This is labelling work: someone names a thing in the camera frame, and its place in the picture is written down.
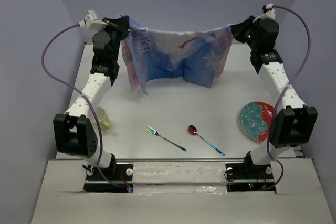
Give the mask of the blue princess print placemat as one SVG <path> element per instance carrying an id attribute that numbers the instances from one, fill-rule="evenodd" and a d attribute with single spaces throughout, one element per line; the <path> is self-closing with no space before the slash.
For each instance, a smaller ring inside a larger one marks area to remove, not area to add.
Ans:
<path id="1" fill-rule="evenodd" d="M 183 78 L 185 82 L 211 88 L 224 71 L 232 45 L 230 26 L 202 31 L 167 31 L 144 27 L 133 19 L 121 42 L 131 90 L 156 79 Z"/>

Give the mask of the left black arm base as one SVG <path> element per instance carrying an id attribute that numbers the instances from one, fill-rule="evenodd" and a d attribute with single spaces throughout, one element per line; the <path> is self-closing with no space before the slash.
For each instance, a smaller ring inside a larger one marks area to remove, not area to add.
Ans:
<path id="1" fill-rule="evenodd" d="M 110 168 L 102 168 L 102 174 L 96 167 L 82 165 L 86 172 L 83 190 L 87 193 L 132 193 L 134 164 L 116 163 L 115 172 Z"/>

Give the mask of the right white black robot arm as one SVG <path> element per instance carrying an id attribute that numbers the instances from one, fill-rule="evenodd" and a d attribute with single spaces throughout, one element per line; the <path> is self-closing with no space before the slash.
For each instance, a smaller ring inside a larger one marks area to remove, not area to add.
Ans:
<path id="1" fill-rule="evenodd" d="M 249 151 L 241 166 L 243 174 L 253 178 L 273 158 L 307 143 L 318 113 L 303 102 L 285 73 L 283 60 L 274 48 L 279 33 L 275 20 L 250 16 L 230 29 L 234 39 L 250 47 L 250 62 L 275 101 L 267 140 Z"/>

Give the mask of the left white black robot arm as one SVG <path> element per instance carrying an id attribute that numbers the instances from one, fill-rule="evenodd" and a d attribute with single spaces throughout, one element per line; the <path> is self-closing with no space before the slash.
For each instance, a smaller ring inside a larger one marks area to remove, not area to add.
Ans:
<path id="1" fill-rule="evenodd" d="M 92 38 L 93 59 L 87 83 L 78 92 L 75 102 L 63 114 L 53 119 L 56 148 L 60 153 L 86 160 L 104 179 L 116 174 L 115 156 L 103 149 L 102 129 L 96 109 L 104 95 L 113 86 L 119 72 L 120 42 L 129 34 L 129 16 L 99 20 L 89 12 L 78 27 L 87 27 L 96 33 Z"/>

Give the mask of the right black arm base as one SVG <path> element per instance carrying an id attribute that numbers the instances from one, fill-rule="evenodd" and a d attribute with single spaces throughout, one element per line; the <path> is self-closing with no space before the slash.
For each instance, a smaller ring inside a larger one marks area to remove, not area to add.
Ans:
<path id="1" fill-rule="evenodd" d="M 248 169 L 243 163 L 226 163 L 224 178 L 228 193 L 275 191 L 274 177 L 270 165 Z"/>

